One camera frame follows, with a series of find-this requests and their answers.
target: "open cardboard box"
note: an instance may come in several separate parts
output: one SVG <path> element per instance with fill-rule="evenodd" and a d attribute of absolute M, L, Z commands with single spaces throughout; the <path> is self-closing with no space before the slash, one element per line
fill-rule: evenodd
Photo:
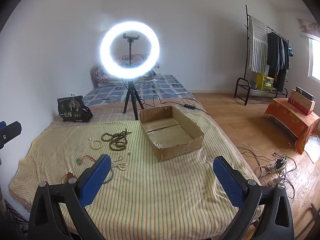
<path fill-rule="evenodd" d="M 140 122 L 158 161 L 193 152 L 202 146 L 204 133 L 173 106 L 141 110 Z"/>

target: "light stand pole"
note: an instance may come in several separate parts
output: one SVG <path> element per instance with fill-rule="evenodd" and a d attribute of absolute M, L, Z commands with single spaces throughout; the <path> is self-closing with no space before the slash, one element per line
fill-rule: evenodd
<path fill-rule="evenodd" d="M 132 43 L 135 40 L 138 40 L 140 38 L 140 35 L 138 35 L 137 37 L 131 37 L 131 36 L 126 36 L 126 33 L 124 33 L 123 34 L 123 38 L 127 39 L 128 42 L 129 42 L 129 67 L 131 67 L 131 46 L 132 46 Z M 139 94 L 138 94 L 138 92 L 137 92 L 132 80 L 128 80 L 128 91 L 127 91 L 127 96 L 126 96 L 126 99 L 125 99 L 124 110 L 123 110 L 124 114 L 127 111 L 129 97 L 131 97 L 134 117 L 135 117 L 136 120 L 139 120 L 136 99 L 138 100 L 139 105 L 141 106 L 141 108 L 142 109 L 144 109 L 144 108 L 143 108 L 143 104 L 141 102 Z"/>

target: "bolt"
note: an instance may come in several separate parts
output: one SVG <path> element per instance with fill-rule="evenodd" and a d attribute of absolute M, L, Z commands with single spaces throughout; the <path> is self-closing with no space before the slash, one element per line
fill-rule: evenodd
<path fill-rule="evenodd" d="M 283 185 L 282 183 L 279 183 L 279 184 L 278 184 L 278 188 L 284 189 L 284 185 Z"/>
<path fill-rule="evenodd" d="M 44 187 L 45 185 L 47 185 L 47 183 L 46 183 L 45 181 L 41 181 L 41 182 L 39 183 L 39 186 L 40 186 L 40 187 Z"/>
<path fill-rule="evenodd" d="M 68 180 L 68 182 L 69 182 L 70 184 L 74 184 L 74 183 L 76 183 L 76 181 L 77 181 L 76 178 L 70 178 L 70 179 Z"/>
<path fill-rule="evenodd" d="M 256 183 L 253 179 L 249 179 L 249 180 L 248 180 L 248 184 L 249 184 L 250 186 L 255 186 L 257 183 Z"/>

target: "wooden floor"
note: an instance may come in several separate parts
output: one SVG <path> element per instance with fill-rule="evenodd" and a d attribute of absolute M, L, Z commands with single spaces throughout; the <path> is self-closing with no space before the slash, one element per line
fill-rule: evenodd
<path fill-rule="evenodd" d="M 320 208 L 320 161 L 313 164 L 306 153 L 299 155 L 294 150 L 294 139 L 272 118 L 266 118 L 264 112 L 268 106 L 267 103 L 248 103 L 243 106 L 243 102 L 234 99 L 229 94 L 212 93 L 194 93 L 195 98 L 203 105 L 208 114 L 223 129 L 226 135 L 237 146 L 240 152 L 246 151 L 246 147 L 239 145 L 245 143 L 249 145 L 258 156 L 265 156 L 274 159 L 272 155 L 279 149 L 288 149 L 289 151 L 280 151 L 278 154 L 287 154 L 294 158 L 297 163 L 297 169 L 289 172 L 291 182 L 294 185 L 295 197 L 291 200 L 291 209 L 294 220 L 295 235 L 306 226 L 312 219 L 310 204 Z M 251 169 L 257 177 L 260 176 L 258 164 L 255 158 L 248 154 L 243 154 Z M 260 158 L 261 165 L 267 165 L 270 162 Z M 287 164 L 287 170 L 294 166 L 293 161 Z M 287 187 L 288 195 L 292 196 L 292 189 Z M 246 239 L 250 239 L 250 233 L 253 233 L 254 227 L 248 230 Z"/>

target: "yellow striped cloth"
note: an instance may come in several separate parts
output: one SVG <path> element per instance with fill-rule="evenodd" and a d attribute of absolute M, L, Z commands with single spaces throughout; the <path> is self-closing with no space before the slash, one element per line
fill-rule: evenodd
<path fill-rule="evenodd" d="M 205 133 L 195 152 L 159 163 L 138 121 L 116 121 L 70 128 L 49 127 L 32 143 L 10 184 L 10 191 L 26 206 L 32 205 L 39 182 L 60 184 L 67 172 L 77 177 L 93 165 L 76 158 L 102 153 L 128 163 L 102 185 L 86 210 L 106 239 L 206 239 L 222 233 L 237 212 L 212 171 L 212 161 L 223 155 L 246 179 L 255 179 L 219 128 L 203 113 L 186 114 Z M 128 147 L 122 152 L 90 147 L 89 138 L 127 128 Z M 65 204 L 61 210 L 69 227 L 75 228 Z"/>

